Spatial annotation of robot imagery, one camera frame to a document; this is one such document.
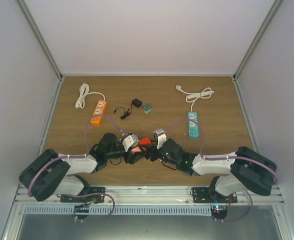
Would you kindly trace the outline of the red cube socket adapter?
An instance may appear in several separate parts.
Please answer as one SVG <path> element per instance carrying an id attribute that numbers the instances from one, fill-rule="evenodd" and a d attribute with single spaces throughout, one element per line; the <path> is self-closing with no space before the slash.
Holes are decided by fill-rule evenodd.
<path id="1" fill-rule="evenodd" d="M 152 145 L 152 141 L 150 140 L 150 138 L 145 137 L 145 138 L 139 140 L 138 145 L 139 145 L 139 146 Z"/>

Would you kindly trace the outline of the pink plug adapter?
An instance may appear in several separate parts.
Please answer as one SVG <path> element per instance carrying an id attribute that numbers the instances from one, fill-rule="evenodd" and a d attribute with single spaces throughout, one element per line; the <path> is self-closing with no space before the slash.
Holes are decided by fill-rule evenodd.
<path id="1" fill-rule="evenodd" d="M 132 149 L 130 150 L 130 152 L 134 154 L 134 153 L 141 153 L 142 151 L 141 151 L 141 149 L 137 146 L 137 147 L 132 148 Z"/>

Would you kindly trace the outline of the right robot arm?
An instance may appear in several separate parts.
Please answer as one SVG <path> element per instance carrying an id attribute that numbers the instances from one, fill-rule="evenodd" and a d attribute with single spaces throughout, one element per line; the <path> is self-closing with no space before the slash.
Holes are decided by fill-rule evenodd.
<path id="1" fill-rule="evenodd" d="M 148 147 L 147 152 L 151 161 L 169 163 L 187 176 L 216 174 L 208 190 L 210 200 L 215 203 L 232 193 L 246 190 L 269 196 L 277 181 L 277 165 L 245 146 L 228 154 L 202 155 L 184 151 L 170 138 L 160 148 Z"/>

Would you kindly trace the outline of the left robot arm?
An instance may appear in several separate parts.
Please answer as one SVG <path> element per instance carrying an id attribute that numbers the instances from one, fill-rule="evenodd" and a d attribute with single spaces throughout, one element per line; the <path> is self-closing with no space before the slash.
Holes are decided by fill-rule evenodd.
<path id="1" fill-rule="evenodd" d="M 111 160 L 124 160 L 134 164 L 144 157 L 149 138 L 138 139 L 129 134 L 118 140 L 113 133 L 106 133 L 98 144 L 82 155 L 57 153 L 45 150 L 19 176 L 19 181 L 28 190 L 28 196 L 42 202 L 58 195 L 66 202 L 90 202 L 95 192 L 80 175 L 101 171 Z"/>

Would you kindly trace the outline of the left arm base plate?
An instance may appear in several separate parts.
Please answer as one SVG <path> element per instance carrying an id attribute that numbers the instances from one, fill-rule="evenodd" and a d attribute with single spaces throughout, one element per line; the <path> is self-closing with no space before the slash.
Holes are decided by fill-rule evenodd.
<path id="1" fill-rule="evenodd" d="M 91 203 L 103 203 L 105 193 L 105 187 L 90 187 L 87 190 L 80 192 L 81 197 L 67 196 L 65 194 L 60 196 L 60 202 L 62 203 L 80 203 L 80 204 L 91 204 Z"/>

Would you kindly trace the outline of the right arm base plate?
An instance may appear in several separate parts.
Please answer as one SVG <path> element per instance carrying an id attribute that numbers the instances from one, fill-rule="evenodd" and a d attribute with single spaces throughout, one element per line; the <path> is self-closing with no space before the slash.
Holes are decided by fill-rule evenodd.
<path id="1" fill-rule="evenodd" d="M 193 202 L 197 204 L 228 204 L 238 202 L 236 193 L 223 196 L 215 191 L 211 191 L 208 186 L 192 187 L 190 195 L 193 198 Z"/>

